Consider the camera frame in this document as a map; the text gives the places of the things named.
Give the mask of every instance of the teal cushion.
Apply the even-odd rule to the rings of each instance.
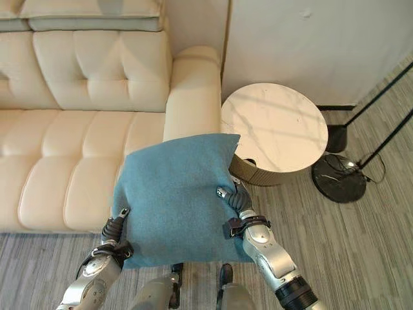
[[[114,191],[112,214],[127,207],[124,237],[135,254],[126,268],[180,262],[251,262],[242,240],[226,240],[236,213],[216,195],[234,190],[228,168],[239,135],[205,134],[131,153]]]

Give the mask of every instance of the gray carpet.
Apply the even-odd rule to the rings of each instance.
[[[374,150],[411,107],[413,72],[350,128],[345,155],[358,160]],[[325,117],[341,123],[350,114],[327,112]],[[356,203],[324,198],[309,171],[277,187],[250,187],[256,209],[272,221],[276,239],[329,309],[413,309],[413,121],[382,157],[385,180],[369,183]],[[379,161],[365,173],[378,179]],[[0,309],[55,309],[78,264],[98,242],[91,235],[0,234]],[[185,265],[180,309],[215,309],[220,265]],[[125,271],[104,309],[126,309],[145,282],[167,271]],[[234,264],[234,271],[258,309],[281,309],[253,265]]]

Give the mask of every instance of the marble tabletop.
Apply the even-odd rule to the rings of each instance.
[[[325,120],[313,102],[271,83],[232,93],[222,107],[221,131],[240,134],[236,155],[272,172],[311,166],[324,153],[328,139]]]

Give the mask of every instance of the round side table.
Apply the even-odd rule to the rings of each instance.
[[[311,166],[327,146],[327,125],[299,92],[258,83],[232,93],[222,106],[221,131],[240,134],[230,172],[251,184],[283,183]]]

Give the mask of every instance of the white wall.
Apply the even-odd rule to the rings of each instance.
[[[172,54],[192,45],[222,53],[228,0],[166,0]]]
[[[356,104],[413,49],[412,14],[412,0],[234,0],[223,98],[265,81]]]

